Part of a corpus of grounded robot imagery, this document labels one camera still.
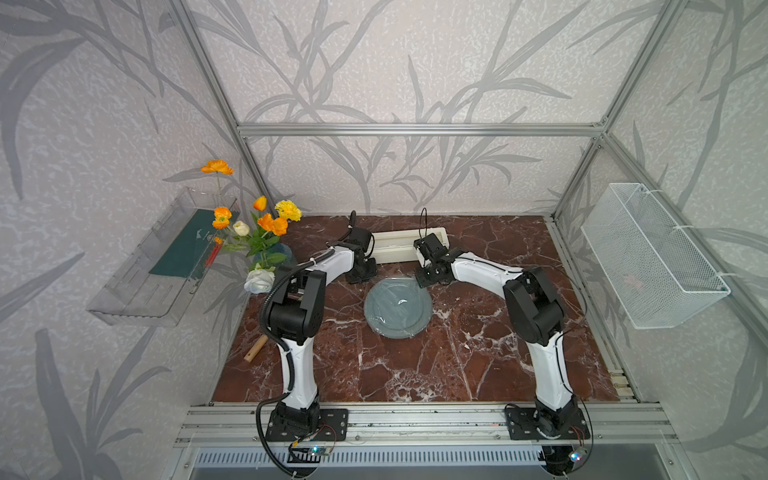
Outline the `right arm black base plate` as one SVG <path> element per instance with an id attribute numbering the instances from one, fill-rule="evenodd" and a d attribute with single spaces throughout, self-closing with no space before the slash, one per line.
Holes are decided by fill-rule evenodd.
<path id="1" fill-rule="evenodd" d="M 592 438 L 591 427 L 584 412 L 579 409 L 575 419 L 566 422 L 559 433 L 542 432 L 535 407 L 507 404 L 504 408 L 505 423 L 511 440 L 527 441 L 586 441 Z"/>

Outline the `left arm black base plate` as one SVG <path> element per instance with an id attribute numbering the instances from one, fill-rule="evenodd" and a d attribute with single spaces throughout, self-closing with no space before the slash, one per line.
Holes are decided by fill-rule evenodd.
<path id="1" fill-rule="evenodd" d="M 344 441 L 348 422 L 347 409 L 322 408 L 317 412 L 301 413 L 293 418 L 272 412 L 265 438 L 270 442 L 294 441 L 307 436 L 318 437 L 323 441 Z"/>

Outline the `white plastic wrap dispenser box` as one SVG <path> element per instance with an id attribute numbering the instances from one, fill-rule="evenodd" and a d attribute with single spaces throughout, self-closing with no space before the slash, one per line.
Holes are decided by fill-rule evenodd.
<path id="1" fill-rule="evenodd" d="M 424 229 L 399 230 L 388 232 L 376 232 L 373 234 L 375 242 L 372 256 L 377 264 L 404 263 L 418 261 L 424 263 L 424 257 L 414 246 L 414 242 L 428 234 L 434 233 L 440 242 L 450 247 L 449 238 L 444 227 Z"/>

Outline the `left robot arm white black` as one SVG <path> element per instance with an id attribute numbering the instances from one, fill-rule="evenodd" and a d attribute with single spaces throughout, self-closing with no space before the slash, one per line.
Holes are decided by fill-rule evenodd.
<path id="1" fill-rule="evenodd" d="M 280 349 L 283 393 L 274 422 L 313 431 L 320 421 L 313 344 L 324 317 L 326 287 L 343 275 L 350 284 L 377 273 L 373 234 L 349 226 L 327 249 L 293 267 L 282 267 L 260 314 L 262 331 Z"/>

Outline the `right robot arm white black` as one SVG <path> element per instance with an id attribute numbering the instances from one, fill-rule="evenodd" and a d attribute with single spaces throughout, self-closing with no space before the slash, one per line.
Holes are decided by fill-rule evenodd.
<path id="1" fill-rule="evenodd" d="M 434 234 L 414 241 L 420 267 L 416 280 L 426 288 L 436 283 L 469 283 L 502 297 L 512 330 L 526 344 L 534 368 L 535 428 L 557 438 L 579 412 L 563 353 L 566 306 L 540 267 L 504 266 L 460 248 L 448 249 Z"/>

